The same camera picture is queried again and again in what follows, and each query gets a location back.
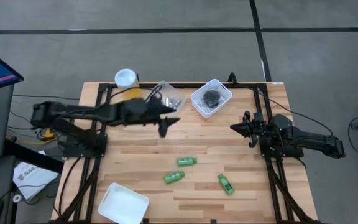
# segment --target white mesh basket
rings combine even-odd
[[[219,104],[215,108],[210,108],[204,102],[203,95],[209,90],[216,90],[221,94]],[[232,96],[233,94],[226,87],[224,87],[219,80],[213,79],[191,94],[191,103],[204,118],[209,118],[212,114],[215,114],[219,109],[221,109]]]

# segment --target black object in basket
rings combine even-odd
[[[210,107],[215,108],[219,105],[221,94],[216,90],[209,90],[204,93],[203,100]]]

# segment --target floor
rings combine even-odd
[[[259,39],[247,29],[255,22],[250,2],[256,2]],[[244,30],[113,34],[164,27]],[[335,160],[305,152],[319,219],[358,223],[358,154],[347,140],[347,125],[358,116],[358,29],[346,27],[358,28],[356,0],[0,0],[0,57],[25,77],[14,93],[27,95],[77,98],[83,82],[112,81],[122,68],[141,80],[225,80],[234,72],[240,81],[285,82],[292,110],[329,126],[347,154]],[[93,34],[74,34],[83,29]],[[32,104],[43,100],[14,97],[11,110],[29,118]],[[326,133],[294,119],[301,129]],[[28,126],[15,116],[9,124]],[[358,131],[351,135],[358,148]],[[33,148],[58,154],[53,145]],[[47,222],[54,199],[46,196],[56,190],[48,186],[37,205],[20,203],[16,223]]]

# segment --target yellow cup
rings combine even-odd
[[[114,81],[118,88],[122,90],[126,90],[128,88],[133,88],[131,90],[127,90],[124,93],[121,93],[124,100],[130,100],[132,98],[140,98],[140,89],[139,82],[137,81],[137,76],[134,71],[131,69],[122,69],[116,73],[114,77]]]

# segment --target bottle cap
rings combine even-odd
[[[136,73],[128,68],[122,69],[116,73],[114,81],[119,88],[134,87],[137,82]]]

